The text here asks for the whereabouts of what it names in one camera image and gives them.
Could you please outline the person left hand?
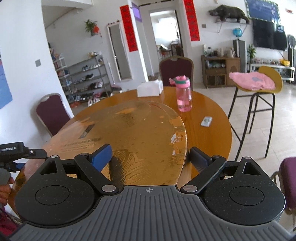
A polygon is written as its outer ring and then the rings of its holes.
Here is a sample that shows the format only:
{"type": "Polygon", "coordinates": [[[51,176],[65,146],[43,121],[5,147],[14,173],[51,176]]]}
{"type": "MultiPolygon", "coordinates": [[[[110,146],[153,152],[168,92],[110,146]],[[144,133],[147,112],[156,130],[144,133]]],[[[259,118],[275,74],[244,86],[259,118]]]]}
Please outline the person left hand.
{"type": "Polygon", "coordinates": [[[0,203],[5,206],[8,204],[8,198],[11,193],[11,184],[14,184],[13,177],[10,177],[7,184],[0,186],[0,203]]]}

